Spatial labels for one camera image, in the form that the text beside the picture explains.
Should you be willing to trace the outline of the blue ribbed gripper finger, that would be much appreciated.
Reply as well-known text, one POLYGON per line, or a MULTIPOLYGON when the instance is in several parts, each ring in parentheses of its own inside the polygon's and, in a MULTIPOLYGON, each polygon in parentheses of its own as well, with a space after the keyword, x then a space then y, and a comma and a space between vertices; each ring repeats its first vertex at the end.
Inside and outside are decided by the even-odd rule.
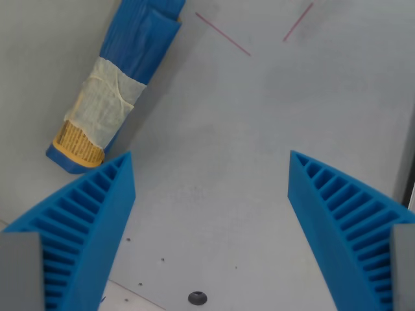
POLYGON ((38 233, 46 310, 98 310, 136 198, 127 152, 22 214, 7 233, 38 233))
POLYGON ((392 310, 390 234, 414 213, 294 150, 288 199, 337 310, 392 310))

